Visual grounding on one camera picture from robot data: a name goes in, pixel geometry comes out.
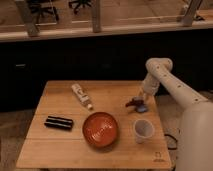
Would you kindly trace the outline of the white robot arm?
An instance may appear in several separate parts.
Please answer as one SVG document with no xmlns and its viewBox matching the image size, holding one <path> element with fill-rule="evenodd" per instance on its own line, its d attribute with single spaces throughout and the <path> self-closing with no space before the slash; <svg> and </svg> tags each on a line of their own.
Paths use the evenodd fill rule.
<svg viewBox="0 0 213 171">
<path fill-rule="evenodd" d="M 175 171 L 213 171 L 213 101 L 174 76 L 170 58 L 149 58 L 145 66 L 143 95 L 163 85 L 183 108 Z"/>
</svg>

